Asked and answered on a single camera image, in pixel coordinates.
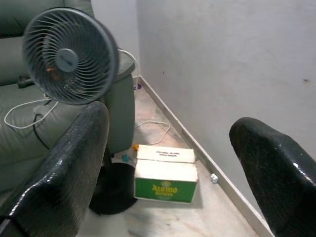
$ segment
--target marble floor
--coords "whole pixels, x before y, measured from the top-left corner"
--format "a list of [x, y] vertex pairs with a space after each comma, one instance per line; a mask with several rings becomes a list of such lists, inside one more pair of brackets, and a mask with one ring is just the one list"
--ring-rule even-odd
[[[136, 95], [136, 124], [146, 120], [169, 123], [161, 110], [140, 89]], [[167, 126], [144, 124], [135, 129], [134, 144], [158, 141]], [[157, 146], [188, 148], [179, 133], [171, 126]], [[116, 154], [134, 157], [132, 150]], [[256, 233], [233, 205], [219, 185], [210, 182], [210, 174], [197, 161], [199, 187], [191, 205], [138, 200], [134, 206], [112, 216], [98, 216], [88, 211], [77, 237], [256, 237]]]

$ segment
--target white wall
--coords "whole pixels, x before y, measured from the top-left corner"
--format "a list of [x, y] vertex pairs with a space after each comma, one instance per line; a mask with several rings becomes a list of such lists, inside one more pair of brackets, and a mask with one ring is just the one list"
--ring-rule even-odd
[[95, 18], [113, 34], [120, 48], [139, 59], [136, 0], [92, 0]]
[[229, 130], [254, 117], [316, 157], [316, 1], [137, 0], [137, 11], [144, 78], [258, 208]]

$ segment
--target black fan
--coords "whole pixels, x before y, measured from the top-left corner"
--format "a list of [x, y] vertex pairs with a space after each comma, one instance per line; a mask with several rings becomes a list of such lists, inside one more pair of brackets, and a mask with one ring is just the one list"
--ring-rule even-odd
[[24, 32], [23, 50], [34, 83], [66, 104], [97, 100], [118, 73], [118, 48], [110, 32], [72, 8], [53, 8], [36, 16]]
[[[42, 12], [24, 32], [24, 58], [34, 83], [49, 97], [82, 105], [104, 95], [118, 74], [114, 38], [97, 20], [76, 9]], [[133, 205], [134, 168], [104, 157], [90, 208], [115, 214]]]

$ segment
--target box flap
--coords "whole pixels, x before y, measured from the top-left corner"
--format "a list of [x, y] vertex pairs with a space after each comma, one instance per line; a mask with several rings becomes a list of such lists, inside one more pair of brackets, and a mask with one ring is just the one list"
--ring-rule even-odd
[[196, 182], [198, 173], [193, 163], [139, 159], [136, 164], [135, 178]]
[[139, 145], [137, 159], [194, 163], [193, 149]]

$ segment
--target white cable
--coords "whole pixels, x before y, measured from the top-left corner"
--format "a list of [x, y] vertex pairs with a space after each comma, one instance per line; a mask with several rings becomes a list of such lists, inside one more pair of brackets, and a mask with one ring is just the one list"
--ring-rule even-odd
[[153, 143], [148, 144], [148, 146], [155, 145], [155, 144], [158, 144], [158, 143], [162, 142], [163, 139], [164, 139], [164, 137], [166, 136], [166, 134], [168, 133], [168, 131], [169, 131], [170, 128], [171, 128], [170, 124], [168, 124], [168, 123], [166, 123], [166, 122], [158, 122], [158, 121], [153, 121], [153, 120], [147, 120], [147, 121], [145, 121], [145, 122], [142, 122], [142, 123], [140, 123], [139, 125], [136, 125], [135, 128], [140, 127], [141, 125], [143, 125], [143, 124], [145, 124], [145, 123], [164, 124], [164, 125], [167, 125], [167, 126], [168, 126], [167, 130], [164, 132], [164, 134], [163, 134], [163, 136], [161, 137], [161, 139], [160, 139], [159, 141], [157, 141], [157, 142], [153, 142]]
[[118, 49], [118, 51], [121, 51], [121, 52], [123, 52], [123, 53], [126, 53], [126, 54], [128, 54], [133, 60], [134, 60], [134, 62], [135, 62], [135, 66], [136, 66], [136, 68], [137, 68], [137, 73], [138, 73], [138, 75], [137, 76], [134, 76], [133, 78], [136, 78], [136, 91], [138, 90], [138, 79], [139, 79], [139, 77], [141, 76], [141, 73], [140, 73], [140, 67], [139, 67], [139, 65], [138, 65], [138, 62], [137, 62], [137, 60], [136, 60], [136, 58], [133, 56], [133, 54], [131, 54], [130, 52], [128, 52], [128, 51], [126, 51], [126, 50], [123, 50], [123, 49]]
[[13, 110], [15, 110], [15, 109], [17, 109], [17, 108], [19, 108], [19, 107], [21, 107], [21, 106], [28, 105], [28, 104], [32, 104], [32, 103], [36, 103], [36, 102], [40, 102], [40, 101], [48, 101], [48, 100], [51, 100], [51, 99], [35, 100], [35, 101], [31, 101], [31, 102], [27, 102], [27, 103], [23, 103], [23, 104], [17, 105], [17, 106], [15, 106], [15, 107], [13, 107], [12, 109], [9, 110], [9, 112], [4, 116], [3, 121], [4, 121], [4, 123], [5, 123], [6, 125], [8, 125], [8, 126], [10, 126], [10, 127], [13, 127], [13, 128], [17, 128], [17, 129], [25, 129], [25, 128], [31, 127], [31, 126], [33, 126], [33, 125], [35, 125], [35, 124], [37, 124], [37, 123], [43, 121], [43, 120], [49, 115], [49, 113], [52, 112], [53, 109], [55, 109], [55, 107], [56, 107], [57, 104], [58, 104], [58, 101], [55, 103], [55, 105], [54, 105], [40, 120], [37, 120], [37, 121], [35, 121], [35, 122], [32, 122], [31, 124], [26, 125], [26, 126], [24, 126], [24, 127], [17, 127], [17, 126], [12, 125], [12, 124], [10, 124], [10, 123], [8, 123], [8, 122], [6, 121], [6, 118], [8, 117], [8, 115], [9, 115]]

